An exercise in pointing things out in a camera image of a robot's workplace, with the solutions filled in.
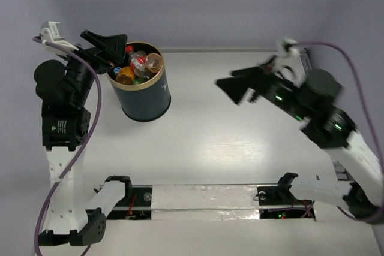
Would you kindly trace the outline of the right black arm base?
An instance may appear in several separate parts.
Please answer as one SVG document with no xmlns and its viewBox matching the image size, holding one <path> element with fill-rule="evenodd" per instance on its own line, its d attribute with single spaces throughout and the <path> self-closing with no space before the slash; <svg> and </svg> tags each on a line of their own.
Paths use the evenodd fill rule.
<svg viewBox="0 0 384 256">
<path fill-rule="evenodd" d="M 291 192 L 297 173 L 285 173 L 275 185 L 258 186 L 253 200 L 260 205 L 262 219 L 313 219 L 314 201 L 297 198 Z"/>
</svg>

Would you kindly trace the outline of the clear bottle red label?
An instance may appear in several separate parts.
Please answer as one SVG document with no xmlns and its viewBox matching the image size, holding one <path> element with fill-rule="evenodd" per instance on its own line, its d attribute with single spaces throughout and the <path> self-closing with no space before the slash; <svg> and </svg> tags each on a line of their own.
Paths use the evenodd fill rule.
<svg viewBox="0 0 384 256">
<path fill-rule="evenodd" d="M 129 56 L 130 67 L 133 69 L 135 75 L 142 81 L 147 81 L 153 78 L 153 73 L 146 66 L 146 61 L 143 56 L 140 56 L 134 51 L 132 46 L 125 48 L 126 54 Z"/>
</svg>

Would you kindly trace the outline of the clear plastic bottle white cap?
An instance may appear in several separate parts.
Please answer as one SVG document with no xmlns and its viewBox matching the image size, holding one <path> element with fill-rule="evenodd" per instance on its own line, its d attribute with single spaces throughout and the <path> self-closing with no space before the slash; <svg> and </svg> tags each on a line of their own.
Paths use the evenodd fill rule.
<svg viewBox="0 0 384 256">
<path fill-rule="evenodd" d="M 117 76 L 120 72 L 121 72 L 121 67 L 115 67 L 113 69 L 113 73 L 114 73 L 115 76 Z"/>
</svg>

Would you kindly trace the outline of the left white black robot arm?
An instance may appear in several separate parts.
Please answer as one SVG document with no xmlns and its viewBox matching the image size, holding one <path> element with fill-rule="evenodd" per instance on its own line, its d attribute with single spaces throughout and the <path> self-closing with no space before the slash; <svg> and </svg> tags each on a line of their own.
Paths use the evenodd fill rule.
<svg viewBox="0 0 384 256">
<path fill-rule="evenodd" d="M 59 56 L 41 63 L 34 73 L 42 100 L 42 141 L 49 161 L 50 191 L 35 229 L 35 246 L 90 246 L 102 240 L 106 219 L 117 205 L 133 198 L 127 176 L 110 176 L 89 201 L 83 198 L 83 159 L 100 112 L 85 108 L 89 91 L 101 86 L 99 76 L 125 58 L 128 37 L 83 31 L 91 47 L 69 43 L 58 27 L 43 28 L 34 40 Z"/>
</svg>

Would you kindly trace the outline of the small orange bottle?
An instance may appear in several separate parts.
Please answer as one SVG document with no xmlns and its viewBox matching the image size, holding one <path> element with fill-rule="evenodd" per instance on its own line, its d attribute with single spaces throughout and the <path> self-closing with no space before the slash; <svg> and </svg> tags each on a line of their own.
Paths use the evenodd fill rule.
<svg viewBox="0 0 384 256">
<path fill-rule="evenodd" d="M 127 66 L 121 68 L 120 72 L 116 76 L 116 81 L 123 85 L 133 85 L 135 81 L 135 74 L 131 67 Z"/>
<path fill-rule="evenodd" d="M 163 58 L 157 53 L 150 53 L 146 56 L 146 66 L 153 72 L 157 73 L 161 70 L 163 65 Z"/>
</svg>

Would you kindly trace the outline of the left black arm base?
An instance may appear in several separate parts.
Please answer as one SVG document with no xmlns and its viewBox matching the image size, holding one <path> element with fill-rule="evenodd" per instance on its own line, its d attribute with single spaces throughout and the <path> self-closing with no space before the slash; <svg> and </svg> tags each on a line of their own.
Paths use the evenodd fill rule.
<svg viewBox="0 0 384 256">
<path fill-rule="evenodd" d="M 107 216 L 108 220 L 150 220 L 152 186 L 133 186 L 130 199 L 123 198 Z"/>
</svg>

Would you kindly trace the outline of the green plastic bottle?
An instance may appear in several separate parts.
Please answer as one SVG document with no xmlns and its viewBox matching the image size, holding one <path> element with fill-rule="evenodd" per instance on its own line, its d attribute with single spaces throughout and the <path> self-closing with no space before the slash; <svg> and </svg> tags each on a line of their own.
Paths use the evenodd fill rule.
<svg viewBox="0 0 384 256">
<path fill-rule="evenodd" d="M 144 79 L 137 77 L 137 78 L 135 78 L 134 84 L 135 84 L 135 85 L 141 85 L 141 84 L 143 84 L 144 82 L 145 82 Z"/>
</svg>

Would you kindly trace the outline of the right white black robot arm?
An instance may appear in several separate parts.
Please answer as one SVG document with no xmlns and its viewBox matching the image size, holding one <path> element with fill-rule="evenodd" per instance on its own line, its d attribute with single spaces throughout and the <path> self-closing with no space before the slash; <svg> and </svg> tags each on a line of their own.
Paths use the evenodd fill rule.
<svg viewBox="0 0 384 256">
<path fill-rule="evenodd" d="M 230 77 L 217 79 L 215 84 L 235 103 L 239 104 L 248 89 L 253 93 L 249 102 L 259 98 L 269 101 L 295 120 L 306 124 L 301 132 L 318 148 L 326 152 L 347 171 L 349 182 L 305 180 L 297 173 L 287 172 L 275 186 L 258 192 L 260 202 L 279 199 L 286 205 L 299 200 L 331 204 L 348 210 L 358 221 L 383 223 L 383 175 L 380 164 L 365 144 L 355 122 L 335 106 L 334 101 L 342 86 L 325 70 L 311 70 L 301 84 L 296 84 L 296 73 L 287 79 L 278 67 L 277 57 L 255 67 L 235 70 Z"/>
</svg>

